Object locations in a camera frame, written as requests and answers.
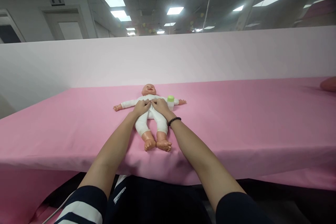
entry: doll arm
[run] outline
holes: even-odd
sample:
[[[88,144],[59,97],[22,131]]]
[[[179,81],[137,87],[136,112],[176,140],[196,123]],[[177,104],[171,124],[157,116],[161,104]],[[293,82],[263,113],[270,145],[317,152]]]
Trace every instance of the doll arm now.
[[[121,109],[125,109],[128,107],[133,107],[136,105],[136,103],[138,102],[138,100],[130,100],[130,101],[124,101],[123,103],[120,103],[117,106],[114,106],[113,109],[115,111],[121,110]]]
[[[159,98],[164,99],[167,102],[167,98],[166,97],[162,97],[159,96]],[[186,104],[187,102],[185,100],[181,100],[181,99],[174,99],[174,105],[182,105],[182,104]]]

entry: doll leg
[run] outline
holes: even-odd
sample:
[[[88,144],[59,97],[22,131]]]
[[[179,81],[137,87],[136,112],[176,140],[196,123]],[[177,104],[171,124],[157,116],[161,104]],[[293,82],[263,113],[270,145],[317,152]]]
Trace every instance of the doll leg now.
[[[167,120],[156,110],[152,110],[153,118],[156,122],[156,147],[169,152],[172,149],[172,143],[167,141],[168,124]]]
[[[135,122],[135,129],[145,142],[145,151],[149,151],[156,146],[154,137],[147,126],[148,111],[141,115]]]

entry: forearm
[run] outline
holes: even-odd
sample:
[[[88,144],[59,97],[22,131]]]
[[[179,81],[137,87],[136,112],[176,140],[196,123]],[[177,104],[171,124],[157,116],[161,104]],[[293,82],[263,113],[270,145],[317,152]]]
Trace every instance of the forearm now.
[[[124,158],[137,116],[130,112],[106,141],[79,187],[91,185],[110,195],[117,168]]]
[[[94,162],[119,166],[125,156],[133,125],[138,117],[130,112],[106,141]]]
[[[170,121],[176,116],[173,112],[169,112],[165,117]],[[219,200],[224,195],[234,191],[244,193],[215,154],[182,121],[173,121],[171,128],[182,153],[195,169],[215,211]]]

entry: ceiling light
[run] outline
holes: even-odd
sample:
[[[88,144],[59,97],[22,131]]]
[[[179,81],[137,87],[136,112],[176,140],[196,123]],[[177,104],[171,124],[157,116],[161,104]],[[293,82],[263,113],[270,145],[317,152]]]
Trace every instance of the ceiling light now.
[[[124,0],[105,0],[110,7],[126,6]]]
[[[255,25],[260,25],[260,23],[252,23],[252,24],[248,24],[248,25],[246,25],[246,27],[252,27],[252,26],[255,26]]]
[[[111,13],[115,18],[126,17],[126,12],[124,10],[115,10],[111,11]]]
[[[270,5],[270,4],[272,4],[276,1],[278,1],[278,0],[264,0],[264,1],[261,1],[260,3],[257,3],[256,5],[253,5],[253,7],[267,6],[267,5]]]
[[[243,9],[244,5],[238,7],[237,9],[234,9],[233,11],[241,11]]]
[[[119,20],[121,22],[126,22],[126,21],[132,21],[130,16],[125,16],[125,17],[119,17]]]
[[[167,15],[177,15],[180,14],[184,7],[172,7],[169,8]]]
[[[316,3],[322,2],[322,1],[324,1],[324,0],[317,0],[317,1],[313,2],[313,4],[316,4]]]
[[[176,23],[167,23],[164,26],[173,26],[174,24],[176,24]]]

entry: doll foot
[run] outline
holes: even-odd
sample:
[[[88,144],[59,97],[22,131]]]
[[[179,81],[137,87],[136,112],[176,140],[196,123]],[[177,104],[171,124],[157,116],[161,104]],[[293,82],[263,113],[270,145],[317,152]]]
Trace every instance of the doll foot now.
[[[151,149],[153,149],[156,145],[156,142],[154,141],[154,139],[148,139],[145,142],[145,151],[149,151]]]
[[[168,142],[166,139],[159,140],[156,142],[156,147],[166,152],[169,152],[172,149],[172,143]]]

